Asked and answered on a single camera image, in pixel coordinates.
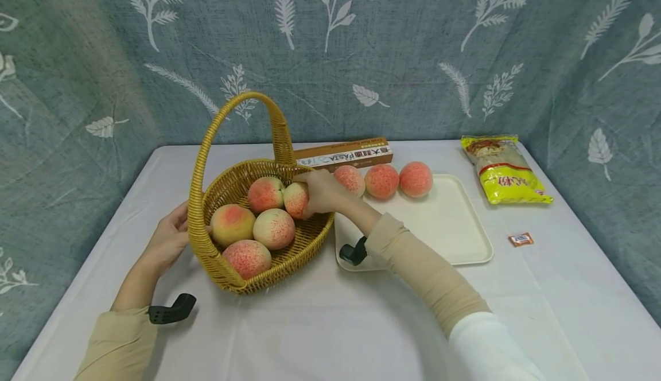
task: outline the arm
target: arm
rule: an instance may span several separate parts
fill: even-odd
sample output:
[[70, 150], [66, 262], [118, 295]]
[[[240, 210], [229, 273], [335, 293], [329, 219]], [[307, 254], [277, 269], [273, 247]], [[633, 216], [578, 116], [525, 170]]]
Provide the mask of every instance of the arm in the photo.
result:
[[368, 237], [365, 247], [369, 255], [422, 298], [466, 364], [471, 379], [545, 380], [477, 291], [400, 221], [349, 194], [326, 171], [305, 173], [295, 180], [308, 182], [306, 216], [330, 211], [346, 216]]
[[126, 275], [109, 312], [96, 320], [74, 381], [139, 381], [149, 363], [157, 326], [147, 310], [158, 279], [188, 244], [183, 203], [164, 217], [145, 251]]

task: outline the noodle package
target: noodle package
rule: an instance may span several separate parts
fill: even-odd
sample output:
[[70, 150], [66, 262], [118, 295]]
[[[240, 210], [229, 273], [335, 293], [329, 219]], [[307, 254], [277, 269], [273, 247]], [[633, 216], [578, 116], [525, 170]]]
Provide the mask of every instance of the noodle package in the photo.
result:
[[551, 203], [553, 198], [516, 147], [517, 136], [461, 138], [491, 204]]

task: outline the peach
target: peach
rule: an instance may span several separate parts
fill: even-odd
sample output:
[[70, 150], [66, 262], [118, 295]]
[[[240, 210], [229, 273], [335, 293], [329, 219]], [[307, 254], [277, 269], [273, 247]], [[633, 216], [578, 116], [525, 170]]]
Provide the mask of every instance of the peach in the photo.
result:
[[422, 162], [411, 162], [399, 172], [401, 190], [414, 199], [425, 196], [434, 185], [434, 176], [429, 166]]
[[256, 277], [271, 267], [271, 253], [256, 240], [245, 239], [232, 243], [223, 256], [244, 279]]
[[303, 211], [308, 206], [308, 199], [310, 199], [308, 185], [297, 181], [287, 186], [283, 194], [285, 209], [294, 219], [303, 219]]
[[341, 165], [332, 175], [354, 195], [361, 197], [365, 193], [365, 178], [352, 165]]
[[218, 208], [211, 216], [211, 236], [222, 247], [232, 243], [252, 239], [252, 227], [255, 215], [238, 204], [226, 204]]
[[248, 204], [253, 212], [282, 207], [282, 192], [285, 186], [278, 177], [258, 178], [248, 189]]
[[399, 174], [390, 164], [377, 164], [365, 175], [365, 189], [376, 199], [387, 199], [395, 194]]
[[255, 240], [274, 251], [291, 243], [296, 231], [291, 216], [282, 209], [269, 209], [257, 216], [252, 228]]

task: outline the blue fabric backdrop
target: blue fabric backdrop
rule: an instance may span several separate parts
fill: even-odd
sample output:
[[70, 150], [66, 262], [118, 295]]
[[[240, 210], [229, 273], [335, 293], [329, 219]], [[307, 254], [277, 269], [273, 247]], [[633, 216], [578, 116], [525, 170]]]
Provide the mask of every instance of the blue fabric backdrop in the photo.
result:
[[[661, 321], [661, 0], [0, 0], [0, 380], [152, 150], [517, 133]], [[222, 143], [268, 142], [258, 103]]]

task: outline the table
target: table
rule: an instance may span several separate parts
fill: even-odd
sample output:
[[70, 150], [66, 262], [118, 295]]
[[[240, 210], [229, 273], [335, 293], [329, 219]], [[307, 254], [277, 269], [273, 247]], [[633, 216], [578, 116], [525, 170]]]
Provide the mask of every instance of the table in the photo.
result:
[[[523, 147], [555, 196], [548, 207], [490, 206], [458, 141], [391, 145], [398, 169], [423, 160], [461, 179], [495, 256], [460, 271], [548, 380], [659, 379], [661, 329]], [[153, 152], [14, 381], [73, 378], [96, 316], [110, 307], [157, 221], [187, 199], [198, 149]], [[230, 165], [272, 156], [270, 145], [212, 146], [205, 185]], [[507, 237], [523, 232], [535, 244], [510, 245]], [[250, 297], [217, 289], [184, 251], [154, 304], [170, 305], [180, 293], [197, 304], [186, 321], [161, 328], [145, 380], [465, 380], [422, 302], [387, 272], [343, 271], [333, 243], [295, 276]]]

